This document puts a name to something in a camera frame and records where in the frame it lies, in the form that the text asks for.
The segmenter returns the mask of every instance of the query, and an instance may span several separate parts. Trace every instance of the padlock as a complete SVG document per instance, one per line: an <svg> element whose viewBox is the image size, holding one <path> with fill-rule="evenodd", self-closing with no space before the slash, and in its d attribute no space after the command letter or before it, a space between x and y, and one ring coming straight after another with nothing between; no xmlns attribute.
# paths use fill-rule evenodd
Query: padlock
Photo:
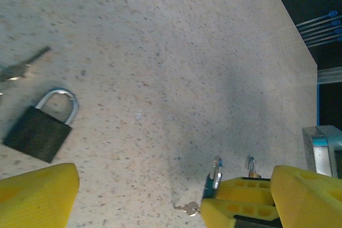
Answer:
<svg viewBox="0 0 342 228"><path fill-rule="evenodd" d="M72 102L72 111L62 122L41 111L50 97L56 93L66 95ZM28 107L9 131L3 144L19 152L51 163L63 142L71 132L69 126L76 117L79 103L76 96L63 88L49 91L36 106Z"/></svg>
<svg viewBox="0 0 342 228"><path fill-rule="evenodd" d="M249 170L248 177L261 178L261 176L255 172L255 159L252 156L247 158L247 168Z"/></svg>

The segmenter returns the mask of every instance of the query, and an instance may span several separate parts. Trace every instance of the silver shackle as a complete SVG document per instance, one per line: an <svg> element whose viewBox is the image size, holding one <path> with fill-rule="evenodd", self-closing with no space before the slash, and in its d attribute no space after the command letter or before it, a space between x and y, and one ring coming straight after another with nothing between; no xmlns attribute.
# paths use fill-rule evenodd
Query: silver shackle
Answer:
<svg viewBox="0 0 342 228"><path fill-rule="evenodd" d="M79 106L79 101L76 98L76 95L74 95L73 92L71 92L67 89L64 89L64 88L52 89L45 96L43 96L43 98L37 103L35 108L41 109L46 104L46 102L50 99L50 97L53 96L55 93L61 93L63 95L66 95L72 103L71 113L70 113L69 117L66 119L66 121L64 122L64 124L70 125L74 121L74 119L75 119L75 117L79 111L80 106Z"/></svg>
<svg viewBox="0 0 342 228"><path fill-rule="evenodd" d="M213 180L213 189L217 189L220 186L222 179L222 159L219 156L214 158L214 164L212 171L209 174L209 178Z"/></svg>

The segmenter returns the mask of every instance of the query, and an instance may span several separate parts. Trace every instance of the granite surface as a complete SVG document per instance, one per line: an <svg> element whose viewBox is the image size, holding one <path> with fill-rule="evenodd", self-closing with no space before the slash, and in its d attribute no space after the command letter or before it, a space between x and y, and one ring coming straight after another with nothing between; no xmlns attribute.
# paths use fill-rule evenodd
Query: granite surface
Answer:
<svg viewBox="0 0 342 228"><path fill-rule="evenodd" d="M0 65L52 52L2 83L0 137L52 87L81 109L53 164L81 185L68 227L204 227L174 210L200 201L212 159L270 177L306 168L316 64L280 0L1 0ZM0 178L48 166L0 145Z"/></svg>

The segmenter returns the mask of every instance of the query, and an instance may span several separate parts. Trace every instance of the key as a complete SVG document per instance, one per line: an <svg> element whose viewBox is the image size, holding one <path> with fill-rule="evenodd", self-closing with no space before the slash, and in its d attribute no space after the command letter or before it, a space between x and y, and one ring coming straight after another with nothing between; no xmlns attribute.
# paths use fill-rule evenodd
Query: key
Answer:
<svg viewBox="0 0 342 228"><path fill-rule="evenodd" d="M191 201L190 203L186 204L184 207L174 206L173 208L180 209L183 212L186 212L189 216L195 216L197 212L199 212L198 204L194 201Z"/></svg>
<svg viewBox="0 0 342 228"><path fill-rule="evenodd" d="M51 48L49 46L46 46L43 49L41 49L38 53L36 53L34 56L32 56L31 58L3 69L0 73L0 82L4 82L7 80L17 80L20 77L25 77L27 68L31 66L31 64L36 59L38 59L45 53L49 52L50 50Z"/></svg>

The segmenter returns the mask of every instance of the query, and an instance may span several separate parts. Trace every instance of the speckled countertop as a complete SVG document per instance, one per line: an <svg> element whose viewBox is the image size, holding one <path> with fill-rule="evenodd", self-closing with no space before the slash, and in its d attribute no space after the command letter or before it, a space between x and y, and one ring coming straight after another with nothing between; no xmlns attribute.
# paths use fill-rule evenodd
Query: speckled countertop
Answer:
<svg viewBox="0 0 342 228"><path fill-rule="evenodd" d="M1 137L51 87L80 101L53 162L81 177L68 227L204 227L172 202L216 155L226 179L248 154L306 168L316 64L280 0L1 0L0 32L1 65L53 48L4 90ZM0 145L0 178L46 166Z"/></svg>

